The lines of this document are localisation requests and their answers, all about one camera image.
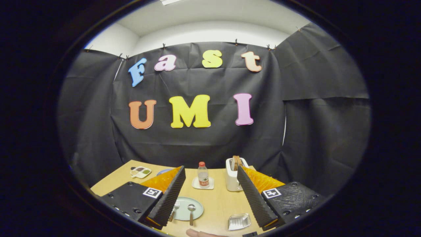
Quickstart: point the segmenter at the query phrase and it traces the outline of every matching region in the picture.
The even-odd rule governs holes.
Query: letter f
[[[139,84],[139,82],[143,80],[143,76],[141,74],[145,72],[145,67],[143,66],[144,63],[146,63],[146,59],[142,58],[139,62],[137,62],[129,69],[129,72],[133,79],[133,87],[135,87],[137,84]]]

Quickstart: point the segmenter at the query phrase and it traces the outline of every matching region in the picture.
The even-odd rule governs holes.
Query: bottle label
[[[207,186],[209,185],[209,180],[207,178],[199,179],[200,186]]]

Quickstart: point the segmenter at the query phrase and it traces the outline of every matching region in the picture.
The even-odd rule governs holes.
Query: light green plate
[[[180,208],[176,210],[174,219],[180,221],[190,220],[190,211],[187,209],[189,204],[193,204],[196,210],[193,211],[193,220],[199,218],[203,214],[203,206],[200,202],[189,197],[178,197],[177,201],[180,202]]]

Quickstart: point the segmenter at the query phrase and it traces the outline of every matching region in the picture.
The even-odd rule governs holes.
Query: yellow letter m
[[[210,127],[211,122],[208,120],[208,101],[210,99],[206,94],[197,95],[189,107],[183,97],[171,97],[170,103],[173,105],[173,122],[171,123],[171,127],[183,127],[180,117],[183,118],[186,126],[190,127],[195,116],[194,127]]]

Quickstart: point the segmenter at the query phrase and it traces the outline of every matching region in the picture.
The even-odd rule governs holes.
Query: small dish
[[[138,166],[136,168],[134,168],[133,170],[130,171],[130,174],[132,175],[132,178],[134,177],[138,177],[138,178],[144,178],[146,176],[148,176],[150,173],[152,172],[151,169],[143,167],[143,166]]]
[[[203,206],[200,202],[190,197],[178,197],[177,201],[180,202],[180,207],[176,210],[174,219],[180,221],[190,220],[190,211],[187,209],[189,204],[193,204],[196,210],[193,211],[193,220],[199,218],[203,214]]]

